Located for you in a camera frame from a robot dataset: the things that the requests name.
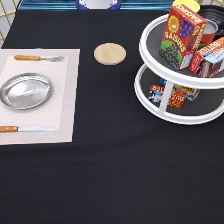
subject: wooden handle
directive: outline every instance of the wooden handle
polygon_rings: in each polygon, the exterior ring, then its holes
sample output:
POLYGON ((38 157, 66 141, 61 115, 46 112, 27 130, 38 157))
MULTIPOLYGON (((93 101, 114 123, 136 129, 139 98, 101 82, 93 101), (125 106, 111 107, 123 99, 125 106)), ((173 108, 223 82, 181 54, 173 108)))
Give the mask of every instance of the wooden handle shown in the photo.
POLYGON ((17 126, 0 126, 0 132, 17 132, 18 129, 17 126))
POLYGON ((37 56, 16 55, 14 56, 14 58, 16 60, 40 61, 40 57, 37 57, 37 56))

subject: food package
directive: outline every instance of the food package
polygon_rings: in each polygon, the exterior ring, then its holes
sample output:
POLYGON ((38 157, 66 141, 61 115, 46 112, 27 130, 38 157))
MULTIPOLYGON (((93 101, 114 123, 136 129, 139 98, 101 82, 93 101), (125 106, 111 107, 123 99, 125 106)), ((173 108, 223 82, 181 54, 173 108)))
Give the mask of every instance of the food package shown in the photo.
POLYGON ((222 52, 220 52, 219 50, 221 50, 223 47, 224 47, 224 37, 221 37, 218 40, 212 42, 211 44, 201 48, 199 51, 195 53, 191 65, 189 67, 189 70, 195 74, 198 73, 199 76, 202 75, 201 77, 204 78, 216 75, 217 74, 216 71, 219 72, 220 68, 222 69, 221 67, 222 60, 220 59, 222 57, 222 52), (205 58, 209 60, 209 55, 212 55, 213 53, 217 57, 218 52, 220 53, 220 56, 218 56, 214 64, 213 63, 211 64, 210 61, 207 60, 204 61, 205 58))
POLYGON ((187 6, 172 6, 159 53, 178 70, 189 67, 206 25, 207 20, 187 6))
MULTIPOLYGON (((166 79, 161 78, 160 79, 160 84, 162 85, 166 85, 166 79)), ((190 88, 190 87, 185 87, 185 86, 181 86, 178 84, 174 84, 173 88, 182 92, 185 92, 186 94, 186 99, 193 101, 196 99, 196 97, 198 96, 200 89, 195 89, 195 88, 190 88)))
MULTIPOLYGON (((152 85, 148 100, 153 103, 160 103, 164 92, 164 87, 152 85)), ((182 107, 185 99, 185 93, 179 90, 172 90, 168 105, 173 107, 182 107)))
POLYGON ((199 75, 202 78, 212 78, 224 69, 224 47, 206 56, 202 61, 199 75))

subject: red box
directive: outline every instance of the red box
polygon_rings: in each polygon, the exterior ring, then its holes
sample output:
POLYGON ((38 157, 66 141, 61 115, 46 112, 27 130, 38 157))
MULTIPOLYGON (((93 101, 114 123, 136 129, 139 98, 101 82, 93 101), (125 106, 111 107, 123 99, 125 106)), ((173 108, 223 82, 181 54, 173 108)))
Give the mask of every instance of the red box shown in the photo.
POLYGON ((160 54, 178 70, 189 67, 206 25, 206 19, 185 5, 172 6, 160 54))
POLYGON ((224 37, 201 48, 194 54, 189 70, 193 73, 200 73, 200 66, 205 56, 224 46, 224 37))
MULTIPOLYGON (((164 89, 165 89, 164 87, 152 85, 148 100, 160 103, 164 89)), ((173 89, 168 105, 173 107, 182 107, 184 99, 185 99, 185 92, 173 89)))

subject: cereal box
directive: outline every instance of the cereal box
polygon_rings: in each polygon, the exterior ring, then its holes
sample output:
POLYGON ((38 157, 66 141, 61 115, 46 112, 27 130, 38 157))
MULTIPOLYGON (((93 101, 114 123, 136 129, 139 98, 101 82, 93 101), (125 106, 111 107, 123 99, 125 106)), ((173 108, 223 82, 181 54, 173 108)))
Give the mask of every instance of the cereal box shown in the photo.
MULTIPOLYGON (((160 79, 160 83, 165 86, 166 85, 166 80, 161 78, 160 79)), ((181 85, 178 85, 178 84, 174 84, 173 88, 176 89, 176 90, 185 92, 186 99, 188 99, 190 101, 193 101, 194 99, 196 99, 196 97, 198 96, 198 94, 200 92, 200 89, 194 89, 194 88, 190 88, 190 87, 185 87, 185 86, 181 86, 181 85)))
POLYGON ((202 64, 203 60, 205 57, 211 55, 213 52, 216 52, 217 50, 221 49, 224 46, 224 37, 219 38, 218 40, 212 42, 211 44, 201 48, 199 51, 197 51, 192 59, 191 65, 189 67, 189 70, 193 73, 198 73, 199 76, 203 74, 201 69, 203 68, 204 70, 209 70, 210 64, 204 62, 205 64, 202 64))
POLYGON ((189 67, 207 20, 185 5, 172 6, 159 53, 176 69, 189 67))
MULTIPOLYGON (((149 92, 148 100, 154 103, 160 103, 164 92, 164 87, 152 85, 149 92)), ((185 93, 178 90, 173 90, 169 99, 168 105, 173 107, 182 107, 185 99, 185 93)))

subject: utensil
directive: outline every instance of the utensil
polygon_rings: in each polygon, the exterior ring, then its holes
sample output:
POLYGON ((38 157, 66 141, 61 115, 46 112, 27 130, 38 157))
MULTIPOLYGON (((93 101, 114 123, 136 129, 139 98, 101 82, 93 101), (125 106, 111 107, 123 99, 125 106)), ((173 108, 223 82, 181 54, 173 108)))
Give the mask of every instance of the utensil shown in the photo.
POLYGON ((14 56, 16 60, 29 60, 29 61, 40 61, 40 60, 47 60, 50 62, 57 62, 64 59, 64 56, 57 56, 57 57, 51 57, 51 58, 42 58, 39 56, 25 56, 25 55, 16 55, 14 56))
POLYGON ((20 131, 57 131, 57 129, 49 127, 0 126, 0 132, 20 132, 20 131))
POLYGON ((0 99, 13 109, 28 109, 45 102, 52 93, 52 83, 44 75, 25 73, 9 79, 0 89, 0 99))

